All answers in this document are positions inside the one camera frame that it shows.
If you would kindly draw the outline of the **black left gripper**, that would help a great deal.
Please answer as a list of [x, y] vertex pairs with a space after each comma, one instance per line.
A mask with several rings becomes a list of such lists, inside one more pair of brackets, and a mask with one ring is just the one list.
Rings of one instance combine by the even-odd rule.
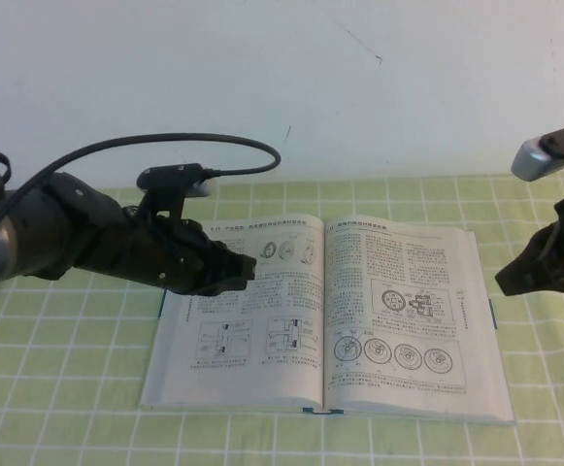
[[119, 236], [121, 278], [202, 296], [242, 291], [254, 279], [256, 259], [244, 242], [215, 241], [195, 220], [141, 216], [136, 208], [123, 212], [127, 228]]

